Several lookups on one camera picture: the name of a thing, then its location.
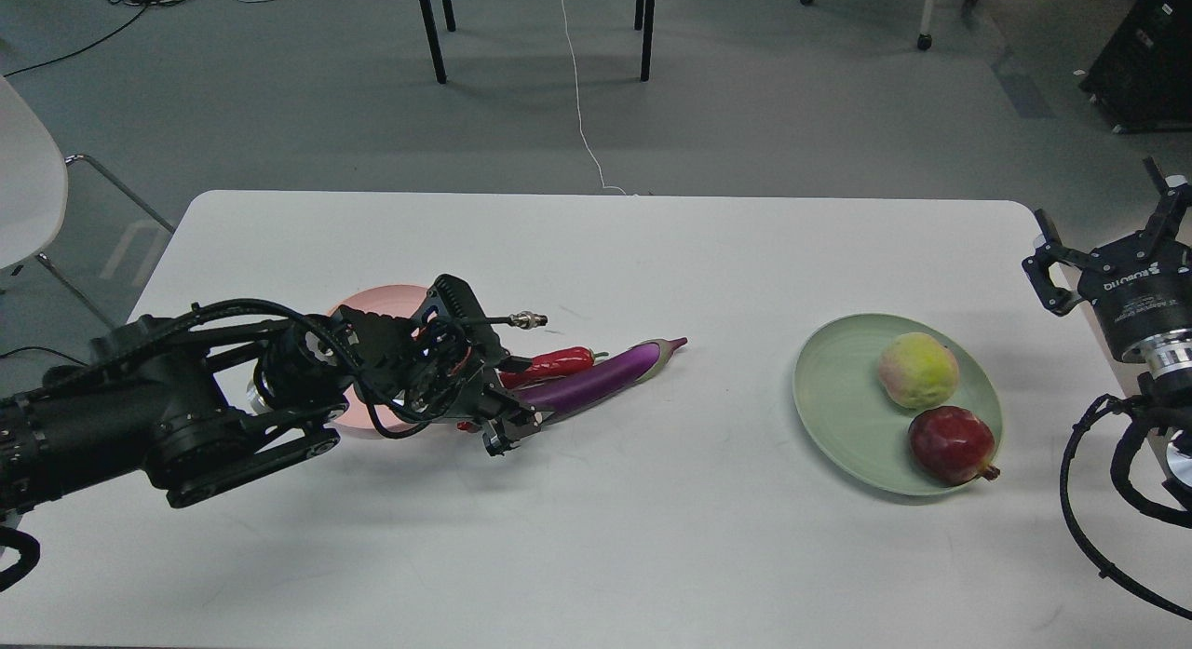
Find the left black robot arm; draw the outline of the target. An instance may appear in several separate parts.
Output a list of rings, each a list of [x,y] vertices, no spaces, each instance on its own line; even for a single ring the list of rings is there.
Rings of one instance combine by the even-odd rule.
[[[348,391],[385,439],[473,424],[488,453],[505,453],[542,415],[502,387],[501,371],[530,360],[495,327],[546,322],[488,317],[466,282],[439,276],[406,319],[237,298],[114,328],[93,340],[89,363],[4,398],[4,548],[17,556],[4,588],[41,560],[15,525],[38,505],[136,470],[175,508],[231,492],[336,446]]]

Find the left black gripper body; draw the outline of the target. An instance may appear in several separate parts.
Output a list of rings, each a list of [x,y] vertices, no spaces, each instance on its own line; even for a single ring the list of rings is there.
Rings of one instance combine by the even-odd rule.
[[[508,322],[485,313],[471,285],[447,273],[409,319],[349,308],[358,398],[409,426],[468,424],[482,388],[501,387],[484,369],[484,353],[507,351],[497,327]]]

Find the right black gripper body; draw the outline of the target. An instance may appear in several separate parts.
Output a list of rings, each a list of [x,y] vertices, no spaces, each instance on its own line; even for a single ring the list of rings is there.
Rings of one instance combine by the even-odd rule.
[[[1188,246],[1175,240],[1144,249],[1141,240],[1117,240],[1091,251],[1078,282],[1105,344],[1119,363],[1144,363],[1146,339],[1188,330]]]

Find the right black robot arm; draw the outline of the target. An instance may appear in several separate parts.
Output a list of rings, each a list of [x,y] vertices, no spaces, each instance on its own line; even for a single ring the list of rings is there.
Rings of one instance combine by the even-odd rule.
[[[1094,546],[1069,496],[1078,445],[1101,418],[1120,414],[1130,421],[1109,466],[1116,492],[1142,517],[1184,529],[1191,525],[1191,272],[1188,246],[1178,237],[1188,211],[1188,180],[1163,174],[1154,157],[1146,157],[1144,165],[1157,187],[1157,208],[1144,228],[1093,251],[1074,251],[1062,243],[1047,211],[1036,210],[1039,237],[1022,267],[1047,311],[1064,317],[1089,303],[1111,359],[1144,365],[1136,395],[1099,396],[1073,425],[1060,463],[1064,526],[1099,576],[1142,602],[1188,618],[1188,608],[1140,585]]]

